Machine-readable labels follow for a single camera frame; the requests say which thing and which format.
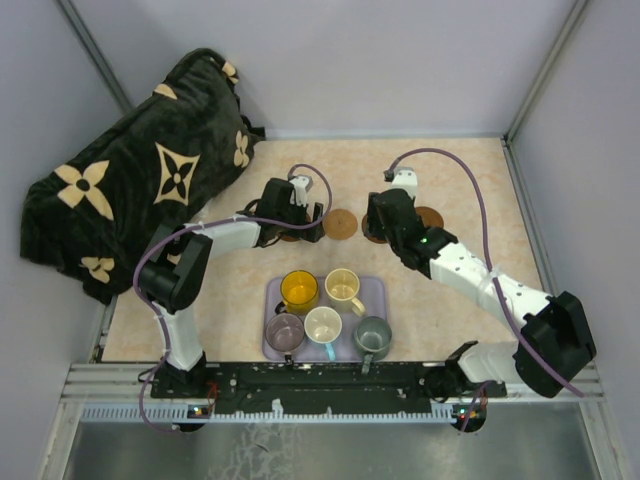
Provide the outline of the grey green mug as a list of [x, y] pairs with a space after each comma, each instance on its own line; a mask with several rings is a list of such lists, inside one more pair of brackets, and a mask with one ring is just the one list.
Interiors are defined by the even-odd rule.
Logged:
[[374, 362], [389, 354], [393, 339], [389, 323], [377, 316], [362, 319], [353, 331], [353, 345], [361, 360], [361, 374], [367, 375]]

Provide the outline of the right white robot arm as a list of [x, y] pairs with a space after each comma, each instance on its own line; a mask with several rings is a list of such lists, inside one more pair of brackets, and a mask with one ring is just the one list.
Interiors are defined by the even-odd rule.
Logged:
[[546, 398], [572, 387], [572, 379], [595, 357], [596, 347], [580, 300], [529, 288], [488, 268], [456, 236], [425, 226], [402, 189], [372, 193], [369, 221], [402, 264], [449, 286], [511, 329], [514, 340], [471, 343], [453, 357], [448, 387], [470, 395], [485, 381], [522, 381]]

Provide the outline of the lavender plastic tray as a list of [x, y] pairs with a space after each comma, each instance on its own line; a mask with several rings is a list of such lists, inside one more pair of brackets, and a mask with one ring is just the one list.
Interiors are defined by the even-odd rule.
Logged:
[[[263, 328], [266, 328], [267, 323], [276, 315], [275, 308], [282, 300], [280, 292], [282, 280], [283, 276], [274, 277], [267, 283]], [[377, 316], [385, 321], [388, 320], [386, 287], [381, 278], [361, 276], [358, 298], [364, 304], [367, 316]], [[342, 332], [333, 343], [336, 362], [356, 362], [360, 356], [354, 346], [353, 331], [361, 318], [355, 313], [341, 313], [341, 319]], [[262, 352], [268, 361], [280, 362], [284, 360], [283, 356], [268, 345], [265, 338], [262, 339]], [[299, 362], [327, 363], [329, 361], [326, 349], [311, 342], [308, 338], [305, 338], [300, 349], [296, 351], [294, 359]]]

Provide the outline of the dark brown coaster top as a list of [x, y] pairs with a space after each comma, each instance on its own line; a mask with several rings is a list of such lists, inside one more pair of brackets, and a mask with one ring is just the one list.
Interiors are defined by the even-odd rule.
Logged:
[[361, 220], [361, 231], [362, 231], [362, 234], [364, 235], [364, 237], [367, 240], [369, 240], [369, 241], [371, 241], [371, 242], [373, 242], [375, 244], [387, 244], [386, 239], [384, 239], [384, 238], [383, 239], [379, 239], [379, 238], [377, 238], [377, 237], [375, 237], [375, 236], [370, 234], [370, 232], [368, 230], [368, 215], [367, 214], [365, 214], [362, 217], [362, 220]]

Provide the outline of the black floral plush blanket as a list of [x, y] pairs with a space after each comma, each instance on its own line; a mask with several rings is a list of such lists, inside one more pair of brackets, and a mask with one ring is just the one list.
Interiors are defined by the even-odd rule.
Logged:
[[238, 80], [216, 51], [186, 54], [142, 104], [29, 188], [22, 258], [100, 302], [127, 291], [158, 226], [191, 220], [264, 138], [241, 112]]

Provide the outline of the yellow translucent mug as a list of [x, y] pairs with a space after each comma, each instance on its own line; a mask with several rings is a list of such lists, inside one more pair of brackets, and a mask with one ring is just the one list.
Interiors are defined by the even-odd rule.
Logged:
[[305, 270], [289, 272], [280, 283], [280, 294], [282, 300], [274, 309], [276, 314], [304, 316], [318, 304], [318, 280]]

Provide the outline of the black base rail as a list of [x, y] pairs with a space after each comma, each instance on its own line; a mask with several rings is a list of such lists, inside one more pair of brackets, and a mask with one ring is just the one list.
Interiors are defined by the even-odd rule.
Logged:
[[478, 385], [450, 363], [209, 363], [199, 378], [180, 382], [161, 369], [154, 399], [201, 399], [217, 414], [269, 413], [278, 401], [287, 415], [429, 413], [432, 405], [473, 396]]

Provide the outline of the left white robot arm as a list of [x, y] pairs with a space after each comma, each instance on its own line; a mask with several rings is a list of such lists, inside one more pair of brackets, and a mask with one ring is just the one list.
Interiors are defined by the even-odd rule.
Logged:
[[291, 174], [270, 179], [260, 198], [224, 220], [161, 225], [134, 271], [136, 294], [153, 310], [164, 339], [161, 366], [184, 395], [201, 394], [208, 384], [206, 356], [198, 339], [193, 303], [210, 259], [251, 248], [266, 248], [281, 237], [317, 242], [324, 235], [324, 206], [307, 217], [313, 181]]

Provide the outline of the cream yellow mug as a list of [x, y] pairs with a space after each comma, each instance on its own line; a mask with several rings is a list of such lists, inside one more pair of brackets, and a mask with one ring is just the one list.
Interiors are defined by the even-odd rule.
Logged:
[[360, 279], [353, 271], [346, 268], [331, 271], [325, 278], [324, 286], [329, 303], [336, 311], [365, 316], [366, 307], [359, 299]]

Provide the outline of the purple mug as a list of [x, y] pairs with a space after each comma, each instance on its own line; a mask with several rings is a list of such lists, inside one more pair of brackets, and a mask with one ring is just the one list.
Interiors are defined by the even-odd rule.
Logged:
[[287, 365], [291, 365], [293, 356], [305, 341], [303, 321], [290, 313], [277, 314], [267, 322], [264, 339]]

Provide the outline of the light cork coaster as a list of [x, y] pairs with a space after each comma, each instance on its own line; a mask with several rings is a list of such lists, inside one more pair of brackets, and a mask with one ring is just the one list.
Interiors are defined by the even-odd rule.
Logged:
[[323, 228], [332, 240], [347, 240], [357, 231], [356, 216], [346, 209], [335, 209], [327, 213], [323, 220]]

